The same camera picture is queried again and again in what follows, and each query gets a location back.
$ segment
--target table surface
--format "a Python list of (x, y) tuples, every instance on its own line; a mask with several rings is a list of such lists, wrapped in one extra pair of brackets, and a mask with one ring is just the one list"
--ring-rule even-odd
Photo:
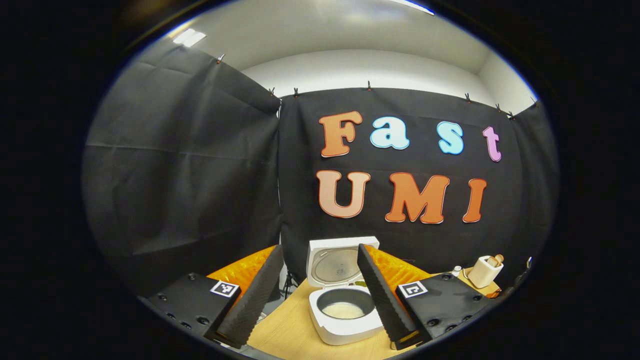
[[(473, 268), (466, 269), (466, 272), (469, 273), (471, 269)], [(477, 289), (462, 272), (458, 278), (483, 295), (500, 291), (494, 282)], [(415, 348), (412, 346), (392, 350), (391, 341), (384, 329), (377, 335), (356, 343), (339, 346), (324, 343), (311, 320), (309, 294), (316, 290), (319, 288), (312, 287), (304, 280), (287, 300), (255, 326), (247, 344), (285, 360), (379, 360)]]

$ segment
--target white cup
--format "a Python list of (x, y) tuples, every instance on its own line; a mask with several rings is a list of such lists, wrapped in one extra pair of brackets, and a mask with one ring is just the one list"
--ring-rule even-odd
[(473, 285), (478, 288), (484, 288), (492, 283), (500, 270), (504, 267), (504, 263), (500, 264), (498, 267), (493, 267), (491, 264), (487, 263), (486, 260), (491, 256), (481, 256), (476, 261), (476, 265), (469, 272), (468, 278), (473, 283)]

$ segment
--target small bottle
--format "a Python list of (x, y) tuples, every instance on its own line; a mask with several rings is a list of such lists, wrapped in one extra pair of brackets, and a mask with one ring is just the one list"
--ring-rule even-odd
[(451, 273), (453, 274), (453, 276), (458, 277), (458, 275), (460, 274), (460, 270), (462, 270), (462, 266), (456, 265)]

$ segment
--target light blue letter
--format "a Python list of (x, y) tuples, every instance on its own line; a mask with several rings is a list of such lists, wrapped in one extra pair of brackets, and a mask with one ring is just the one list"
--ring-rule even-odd
[(371, 143), (375, 147), (390, 147), (393, 146), (395, 150), (406, 149), (409, 146), (409, 139), (406, 138), (406, 126), (404, 121), (397, 117), (381, 117), (374, 120), (373, 127), (378, 130), (374, 130), (371, 133)]
[(462, 141), (462, 127), (453, 122), (443, 121), (436, 127), (438, 135), (443, 140), (438, 142), (440, 150), (445, 154), (458, 155), (465, 148), (465, 143)]

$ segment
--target fluorescent light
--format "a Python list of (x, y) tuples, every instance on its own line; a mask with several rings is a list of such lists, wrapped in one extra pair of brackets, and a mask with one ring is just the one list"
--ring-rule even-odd
[(175, 42), (176, 44), (182, 44), (186, 47), (191, 47), (205, 37), (207, 37), (207, 35), (203, 33), (199, 33), (194, 29), (187, 29), (185, 30), (185, 32), (173, 39), (173, 42)]
[(426, 12), (429, 15), (434, 15), (434, 16), (436, 15), (431, 10), (429, 10), (429, 9), (423, 7), (423, 6), (420, 6), (418, 4), (414, 4), (411, 1), (407, 1), (407, 0), (389, 0), (389, 1), (393, 1), (394, 3), (398, 3), (398, 4), (409, 6), (410, 8), (414, 8), (416, 10), (420, 10), (422, 12)]
[(185, 40), (182, 45), (186, 46), (186, 47), (191, 47), (193, 44), (197, 43), (198, 41), (204, 39), (205, 37), (207, 37), (207, 35), (203, 34), (203, 33), (195, 33), (193, 35), (191, 35), (187, 40)]
[(196, 31), (194, 29), (187, 29), (182, 34), (178, 35), (177, 38), (173, 39), (173, 42), (176, 44), (182, 44), (185, 40), (187, 40), (191, 35), (193, 35)]

